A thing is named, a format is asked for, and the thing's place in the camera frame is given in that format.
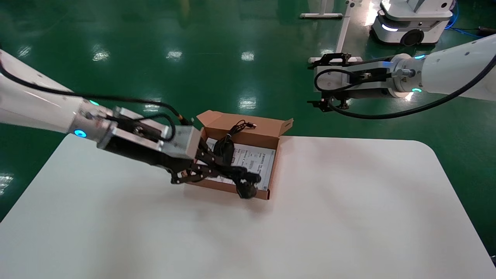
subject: green floor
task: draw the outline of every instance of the green floor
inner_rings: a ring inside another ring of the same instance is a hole
[[[3,0],[2,48],[74,91],[161,100],[192,117],[205,110],[295,119],[289,135],[418,140],[437,154],[490,254],[496,254],[496,103],[457,98],[400,119],[366,121],[323,114],[306,104],[306,60],[333,51],[340,21],[301,20],[319,0]],[[354,8],[344,50],[364,59],[432,48],[383,46],[369,38],[378,0]],[[344,12],[337,1],[334,11]],[[491,0],[460,3],[456,26],[496,27]],[[445,31],[434,50],[471,41]],[[353,100],[377,114],[410,101]],[[100,102],[105,106],[115,105]],[[144,115],[156,108],[126,105]],[[63,135],[0,125],[0,220]]]

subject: black cord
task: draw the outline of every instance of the black cord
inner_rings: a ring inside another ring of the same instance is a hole
[[[213,152],[215,155],[222,157],[222,161],[224,162],[224,164],[230,166],[231,160],[233,159],[234,143],[231,138],[235,134],[244,130],[246,127],[256,128],[256,124],[246,122],[245,120],[240,120],[229,130],[225,137],[215,143]]]
[[[378,76],[375,76],[375,77],[371,77],[371,78],[364,78],[362,80],[359,80],[357,82],[354,82],[352,84],[348,84],[346,86],[343,86],[343,87],[340,87],[340,88],[336,88],[336,89],[322,89],[318,86],[317,84],[317,79],[325,74],[325,73],[328,73],[328,72],[342,72],[342,73],[345,73],[345,74],[348,74],[350,76],[353,76],[353,77],[358,77],[360,76],[359,74],[356,74],[354,72],[351,72],[351,71],[347,71],[347,70],[342,70],[342,69],[326,69],[326,70],[323,70],[321,71],[320,73],[318,73],[315,78],[313,79],[313,85],[315,86],[315,88],[317,88],[318,91],[321,91],[322,93],[338,93],[338,92],[341,92],[343,90],[346,90],[348,88],[351,88],[353,86],[356,86],[356,85],[359,85],[359,84],[362,84],[362,83],[367,83],[367,82],[374,82],[374,81],[379,81],[379,80],[382,80],[382,79],[385,79],[385,78],[390,78],[391,77],[391,73],[387,73],[387,74],[382,74],[382,75],[378,75]]]
[[[494,68],[495,65],[496,65],[496,55],[494,55],[493,59],[491,59],[489,64],[487,64],[487,66],[484,67],[484,69],[477,76],[475,76],[475,78],[473,78],[470,82],[468,82],[466,85],[464,85],[463,87],[461,87],[457,91],[449,94],[446,97],[443,97],[443,98],[436,100],[432,103],[420,106],[418,108],[413,108],[413,109],[395,112],[395,113],[389,113],[389,114],[366,115],[366,114],[358,114],[358,113],[353,113],[353,112],[348,112],[348,111],[338,109],[337,107],[332,105],[332,101],[329,102],[329,107],[330,107],[330,109],[332,109],[333,111],[335,111],[339,114],[349,116],[349,117],[354,117],[354,118],[360,118],[360,119],[391,119],[391,118],[397,118],[397,117],[411,115],[414,113],[422,112],[422,111],[437,107],[439,105],[446,103],[447,101],[450,101],[450,100],[460,96],[465,91],[470,89],[472,86],[477,84],[477,82],[481,81],[481,79],[483,79]]]
[[[117,97],[117,96],[102,96],[102,95],[87,94],[87,93],[75,93],[75,92],[69,92],[69,91],[63,91],[63,90],[57,90],[57,89],[48,88],[48,87],[44,87],[44,86],[39,86],[37,84],[30,83],[30,82],[27,82],[23,79],[20,79],[16,76],[12,75],[11,73],[9,73],[3,67],[3,63],[2,63],[1,59],[0,59],[0,73],[2,73],[6,78],[8,78],[8,79],[10,79],[10,80],[12,80],[18,84],[24,85],[26,87],[29,87],[29,88],[32,88],[35,90],[51,93],[51,94],[72,96],[72,97],[82,97],[85,99],[98,99],[98,100],[118,101],[118,102],[126,102],[126,103],[151,104],[151,105],[156,105],[156,106],[160,106],[160,107],[165,107],[168,110],[170,110],[179,119],[179,122],[182,125],[191,125],[191,123],[187,119],[185,119],[181,114],[179,114],[179,112],[173,106],[171,106],[167,103],[164,103],[164,102],[143,100],[143,99],[137,99],[137,98],[126,98],[126,97]],[[145,119],[155,119],[155,118],[160,118],[160,117],[167,119],[167,121],[169,122],[169,125],[171,126],[171,136],[166,138],[166,139],[162,138],[162,140],[171,141],[174,138],[174,136],[176,135],[176,127],[175,127],[173,119],[169,115],[167,115],[165,113],[160,113],[160,114],[152,115],[149,117],[143,117],[140,119],[133,119],[133,121],[139,121],[139,120],[145,120]]]

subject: open cardboard box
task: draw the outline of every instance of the open cardboard box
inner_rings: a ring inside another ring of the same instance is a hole
[[[270,190],[272,189],[272,178],[277,167],[279,137],[293,126],[293,119],[276,120],[262,118],[256,116],[228,114],[218,111],[208,110],[197,116],[200,122],[205,126],[201,128],[201,137],[204,140],[212,138],[220,140],[226,136],[226,133],[240,120],[252,122],[256,124],[255,129],[244,129],[239,134],[236,134],[232,140],[234,143],[257,146],[275,149],[274,164],[272,165],[272,173],[270,175],[269,186],[267,191],[257,190],[256,198],[268,200],[270,198]],[[215,190],[236,193],[236,186],[232,184],[212,181],[204,179],[199,182],[189,182],[189,184],[211,188]]]

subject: black charger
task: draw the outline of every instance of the black charger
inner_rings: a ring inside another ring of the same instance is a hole
[[[255,129],[256,124],[246,122],[245,120],[240,120],[229,130],[225,137],[215,143],[213,152],[215,155],[222,157],[222,162],[224,163],[224,165],[230,166],[233,161],[234,142],[231,140],[231,138],[235,134],[244,130],[246,127]]]

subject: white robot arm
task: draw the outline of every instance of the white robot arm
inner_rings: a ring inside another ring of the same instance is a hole
[[[256,195],[260,175],[244,167],[226,166],[208,148],[200,131],[168,104],[138,99],[103,99],[152,103],[169,108],[181,125],[166,114],[152,117],[125,108],[110,110],[80,97],[0,50],[0,122],[75,134],[93,140],[97,147],[166,169],[171,183],[196,182],[207,177],[232,179],[241,198]],[[154,121],[166,118],[166,126]]]
[[[443,102],[461,93],[464,97],[495,101],[495,50],[496,35],[492,35],[415,57],[398,54],[371,61],[348,63],[348,54],[324,55],[311,67],[315,73],[315,90],[321,92],[321,99],[310,103],[324,112],[332,110],[356,116],[350,112],[343,112],[343,109],[348,108],[346,99],[403,98],[411,92],[426,91],[449,94]],[[338,56],[343,62],[330,62]],[[332,105],[335,99],[341,101],[338,108]]]

